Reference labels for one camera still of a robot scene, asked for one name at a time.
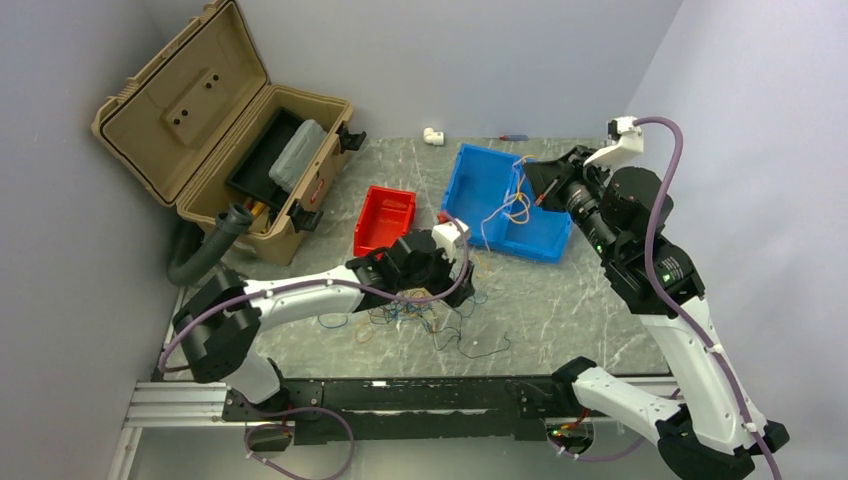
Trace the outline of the white pipe elbow fitting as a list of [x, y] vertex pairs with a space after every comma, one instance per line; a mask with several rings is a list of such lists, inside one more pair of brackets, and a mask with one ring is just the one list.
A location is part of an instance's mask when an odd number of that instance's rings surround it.
[[432, 127], [426, 127], [422, 131], [424, 142], [432, 146], [443, 146], [445, 143], [445, 135], [442, 131], [437, 131]]

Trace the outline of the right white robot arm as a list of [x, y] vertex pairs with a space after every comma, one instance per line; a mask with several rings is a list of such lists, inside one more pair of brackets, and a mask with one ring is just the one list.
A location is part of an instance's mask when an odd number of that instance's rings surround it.
[[594, 249], [612, 290], [654, 338], [679, 397], [663, 398], [577, 357], [551, 377], [564, 415], [600, 412], [654, 445], [682, 479], [743, 479], [754, 457], [772, 457], [789, 440], [738, 382], [710, 318], [704, 283], [690, 256], [662, 233], [672, 199], [652, 171], [589, 163], [572, 148], [523, 172], [538, 206], [569, 215]]

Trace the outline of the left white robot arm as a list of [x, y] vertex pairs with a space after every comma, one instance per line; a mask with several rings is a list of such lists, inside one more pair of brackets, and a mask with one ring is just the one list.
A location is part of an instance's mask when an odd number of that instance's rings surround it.
[[416, 289], [425, 291], [423, 303], [457, 307], [475, 293], [469, 237], [467, 225], [448, 220], [316, 274], [271, 281], [218, 274], [175, 315], [176, 336], [160, 368], [170, 371], [168, 358], [181, 349], [195, 382], [222, 382], [258, 417], [275, 419], [290, 393], [276, 363], [256, 351], [260, 334], [312, 317], [412, 303], [408, 293]]

